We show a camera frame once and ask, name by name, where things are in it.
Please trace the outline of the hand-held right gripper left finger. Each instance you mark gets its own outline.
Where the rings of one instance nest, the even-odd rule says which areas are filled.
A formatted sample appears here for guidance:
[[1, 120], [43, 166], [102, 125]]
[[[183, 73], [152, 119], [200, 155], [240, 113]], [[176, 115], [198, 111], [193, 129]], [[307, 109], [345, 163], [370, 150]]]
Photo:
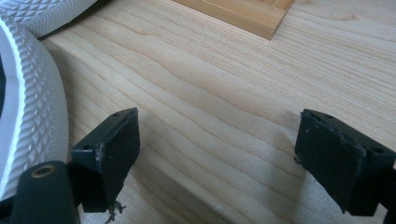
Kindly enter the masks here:
[[87, 213], [115, 208], [139, 153], [138, 109], [107, 117], [71, 149], [70, 174], [76, 203]]

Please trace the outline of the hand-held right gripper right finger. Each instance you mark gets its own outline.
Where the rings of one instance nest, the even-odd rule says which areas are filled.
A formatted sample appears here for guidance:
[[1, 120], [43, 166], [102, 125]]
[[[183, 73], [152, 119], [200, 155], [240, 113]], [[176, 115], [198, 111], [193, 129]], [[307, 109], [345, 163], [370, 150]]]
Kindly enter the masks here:
[[294, 149], [343, 212], [371, 217], [383, 205], [396, 217], [396, 152], [343, 121], [306, 109]]

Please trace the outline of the black white canvas sneaker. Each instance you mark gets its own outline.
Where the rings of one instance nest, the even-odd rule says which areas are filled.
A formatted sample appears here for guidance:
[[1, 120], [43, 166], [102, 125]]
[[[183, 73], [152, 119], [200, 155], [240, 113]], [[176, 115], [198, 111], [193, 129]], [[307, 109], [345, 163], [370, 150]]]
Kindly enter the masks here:
[[64, 85], [47, 49], [0, 14], [0, 201], [16, 194], [21, 174], [44, 161], [65, 161]]
[[39, 38], [66, 25], [98, 0], [0, 0], [5, 14]]

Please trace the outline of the wooden shoe rack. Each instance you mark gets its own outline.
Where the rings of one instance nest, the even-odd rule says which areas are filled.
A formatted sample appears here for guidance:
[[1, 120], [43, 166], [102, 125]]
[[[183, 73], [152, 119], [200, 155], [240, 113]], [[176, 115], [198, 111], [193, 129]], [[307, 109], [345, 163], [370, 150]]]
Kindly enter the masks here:
[[173, 0], [271, 40], [295, 0]]

